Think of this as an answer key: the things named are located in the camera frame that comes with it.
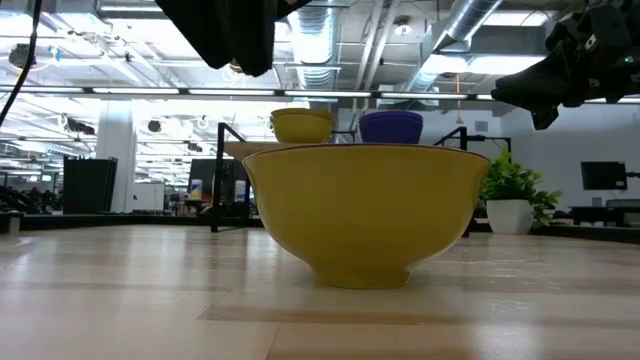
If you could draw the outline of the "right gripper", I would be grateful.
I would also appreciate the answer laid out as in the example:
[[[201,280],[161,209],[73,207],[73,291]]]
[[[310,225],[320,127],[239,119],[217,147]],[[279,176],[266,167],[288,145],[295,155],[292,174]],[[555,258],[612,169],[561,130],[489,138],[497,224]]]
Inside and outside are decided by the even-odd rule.
[[[557,106],[578,107],[607,98],[608,10],[584,9],[567,14],[547,38],[550,65],[541,61],[495,81],[494,100],[531,112],[535,130],[548,129],[558,118]]]

